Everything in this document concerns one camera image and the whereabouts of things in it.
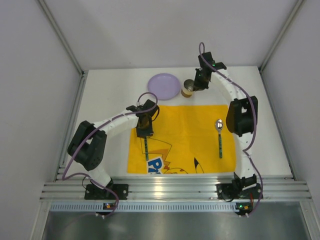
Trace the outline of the fork with teal handle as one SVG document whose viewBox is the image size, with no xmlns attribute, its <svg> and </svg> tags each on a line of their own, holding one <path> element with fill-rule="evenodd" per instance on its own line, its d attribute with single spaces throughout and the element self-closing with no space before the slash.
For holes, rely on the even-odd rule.
<svg viewBox="0 0 320 240">
<path fill-rule="evenodd" d="M 148 137 L 144 137 L 144 154 L 145 154 L 145 160 L 149 161 Z"/>
</svg>

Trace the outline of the metal cup with brown base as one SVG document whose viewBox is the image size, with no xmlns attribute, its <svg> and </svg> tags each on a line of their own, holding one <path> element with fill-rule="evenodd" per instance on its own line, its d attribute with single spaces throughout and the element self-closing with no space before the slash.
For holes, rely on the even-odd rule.
<svg viewBox="0 0 320 240">
<path fill-rule="evenodd" d="M 181 95 L 185 98 L 190 98 L 194 93 L 194 80 L 187 79 L 183 82 L 183 86 L 181 88 Z"/>
</svg>

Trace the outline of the black right arm base bracket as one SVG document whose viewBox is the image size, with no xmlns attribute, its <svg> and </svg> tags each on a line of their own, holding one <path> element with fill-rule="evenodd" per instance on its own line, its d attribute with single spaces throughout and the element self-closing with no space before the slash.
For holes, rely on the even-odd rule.
<svg viewBox="0 0 320 240">
<path fill-rule="evenodd" d="M 216 185 L 217 198 L 226 202 L 233 200 L 257 200 L 262 193 L 261 185 L 257 184 L 255 187 L 251 187 L 245 190 L 237 190 L 231 183 L 220 183 Z"/>
</svg>

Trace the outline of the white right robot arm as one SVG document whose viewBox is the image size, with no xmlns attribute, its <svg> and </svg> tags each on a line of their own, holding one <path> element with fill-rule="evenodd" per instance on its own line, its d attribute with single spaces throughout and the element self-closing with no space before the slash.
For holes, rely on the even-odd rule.
<svg viewBox="0 0 320 240">
<path fill-rule="evenodd" d="M 232 80 L 225 64 L 215 62 L 210 52 L 201 52 L 198 60 L 200 67 L 196 69 L 193 90 L 208 89 L 212 77 L 215 77 L 213 83 L 229 101 L 224 124 L 235 137 L 236 167 L 232 187 L 237 192 L 255 188 L 258 171 L 251 158 L 251 147 L 257 133 L 258 99 Z"/>
</svg>

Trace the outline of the spoon with teal handle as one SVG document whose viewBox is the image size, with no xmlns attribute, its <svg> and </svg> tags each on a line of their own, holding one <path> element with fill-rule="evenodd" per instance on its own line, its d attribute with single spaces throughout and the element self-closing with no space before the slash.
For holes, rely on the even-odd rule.
<svg viewBox="0 0 320 240">
<path fill-rule="evenodd" d="M 222 129 L 223 129 L 223 121 L 221 119 L 217 119 L 215 122 L 215 128 L 218 132 L 218 149 L 219 149 L 219 158 L 223 158 L 223 149 L 222 149 Z"/>
</svg>

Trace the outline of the black left arm base bracket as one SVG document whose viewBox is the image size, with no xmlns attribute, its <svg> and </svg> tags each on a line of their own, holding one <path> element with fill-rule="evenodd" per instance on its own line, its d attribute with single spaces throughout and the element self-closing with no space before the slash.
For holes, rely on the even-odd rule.
<svg viewBox="0 0 320 240">
<path fill-rule="evenodd" d="M 102 188 L 97 187 L 93 183 L 87 184 L 85 188 L 85 200 L 115 200 L 116 196 Z M 118 196 L 119 200 L 127 200 L 129 193 L 128 184 L 114 184 L 111 190 Z"/>
</svg>

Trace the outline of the purple plastic plate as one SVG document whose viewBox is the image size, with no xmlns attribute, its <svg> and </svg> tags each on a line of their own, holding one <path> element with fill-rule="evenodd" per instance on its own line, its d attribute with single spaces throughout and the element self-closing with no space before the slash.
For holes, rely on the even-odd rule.
<svg viewBox="0 0 320 240">
<path fill-rule="evenodd" d="M 166 101 L 179 94 L 181 83 L 176 76 L 170 73 L 159 73 L 149 79 L 147 89 L 159 100 Z"/>
</svg>

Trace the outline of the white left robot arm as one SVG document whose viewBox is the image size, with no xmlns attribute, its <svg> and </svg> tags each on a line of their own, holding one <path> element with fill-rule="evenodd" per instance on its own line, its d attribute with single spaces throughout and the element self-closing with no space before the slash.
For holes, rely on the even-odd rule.
<svg viewBox="0 0 320 240">
<path fill-rule="evenodd" d="M 160 113 L 158 104 L 150 99 L 142 105 L 128 106 L 122 113 L 106 120 L 77 127 L 67 148 L 71 157 L 62 179 L 85 176 L 99 189 L 111 189 L 113 180 L 102 166 L 107 140 L 120 133 L 136 129 L 139 137 L 153 135 L 153 117 Z"/>
</svg>

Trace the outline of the yellow cartoon print cloth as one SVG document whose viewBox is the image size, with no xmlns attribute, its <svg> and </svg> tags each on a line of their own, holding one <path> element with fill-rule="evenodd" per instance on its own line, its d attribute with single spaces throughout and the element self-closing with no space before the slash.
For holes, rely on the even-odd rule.
<svg viewBox="0 0 320 240">
<path fill-rule="evenodd" d="M 219 157 L 216 120 L 225 120 L 226 105 L 181 105 L 159 107 L 153 122 L 153 135 L 144 139 L 131 131 L 129 174 L 219 174 L 236 168 L 236 146 L 233 135 L 224 126 L 221 131 L 222 153 Z"/>
</svg>

